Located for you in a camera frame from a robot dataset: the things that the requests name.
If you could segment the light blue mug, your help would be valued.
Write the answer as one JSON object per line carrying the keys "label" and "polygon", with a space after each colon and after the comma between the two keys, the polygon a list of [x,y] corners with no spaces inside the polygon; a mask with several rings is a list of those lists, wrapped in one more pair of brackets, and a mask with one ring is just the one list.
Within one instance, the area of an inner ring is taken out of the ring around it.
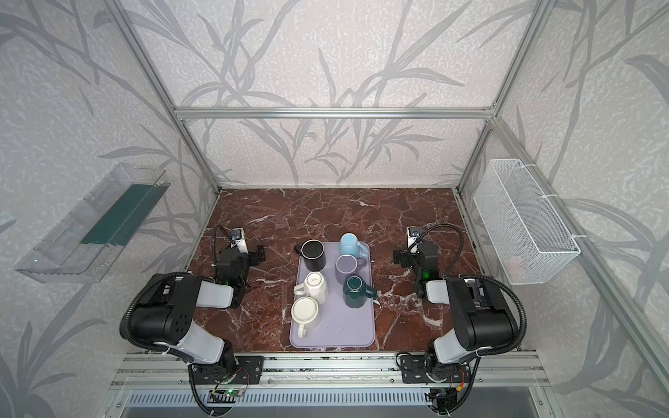
{"label": "light blue mug", "polygon": [[339,242],[341,255],[348,254],[356,258],[369,259],[369,249],[353,233],[345,233]]}

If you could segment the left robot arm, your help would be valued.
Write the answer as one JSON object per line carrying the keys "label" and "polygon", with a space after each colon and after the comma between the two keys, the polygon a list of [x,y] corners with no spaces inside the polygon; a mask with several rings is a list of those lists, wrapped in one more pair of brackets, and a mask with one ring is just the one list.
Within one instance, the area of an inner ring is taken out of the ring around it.
{"label": "left robot arm", "polygon": [[120,335],[132,345],[174,355],[187,364],[235,371],[232,344],[194,322],[196,308],[238,308],[249,269],[266,260],[265,248],[230,247],[214,261],[214,278],[187,272],[156,273],[122,316]]}

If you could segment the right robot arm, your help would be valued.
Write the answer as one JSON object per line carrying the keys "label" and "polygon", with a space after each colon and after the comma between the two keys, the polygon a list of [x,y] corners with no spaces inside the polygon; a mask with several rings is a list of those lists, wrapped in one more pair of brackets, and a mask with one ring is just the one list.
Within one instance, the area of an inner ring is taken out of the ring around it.
{"label": "right robot arm", "polygon": [[447,305],[453,329],[430,343],[426,363],[464,364],[517,348],[528,329],[519,297],[488,275],[440,275],[437,246],[414,242],[393,252],[393,263],[416,275],[416,294],[436,305]]}

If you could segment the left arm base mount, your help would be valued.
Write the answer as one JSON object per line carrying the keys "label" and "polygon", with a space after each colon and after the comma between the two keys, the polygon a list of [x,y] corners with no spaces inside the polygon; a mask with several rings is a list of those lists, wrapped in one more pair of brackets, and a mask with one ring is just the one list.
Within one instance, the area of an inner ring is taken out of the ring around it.
{"label": "left arm base mount", "polygon": [[189,373],[195,385],[239,384],[257,385],[263,371],[264,357],[261,355],[236,355],[234,361],[221,364],[193,364]]}

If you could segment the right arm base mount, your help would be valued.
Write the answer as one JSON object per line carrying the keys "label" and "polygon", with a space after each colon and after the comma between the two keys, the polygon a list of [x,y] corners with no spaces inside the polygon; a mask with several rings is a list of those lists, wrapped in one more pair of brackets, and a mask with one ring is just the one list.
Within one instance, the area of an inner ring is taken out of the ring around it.
{"label": "right arm base mount", "polygon": [[470,378],[470,369],[462,364],[444,364],[435,355],[401,352],[395,364],[402,374],[403,383],[462,384]]}

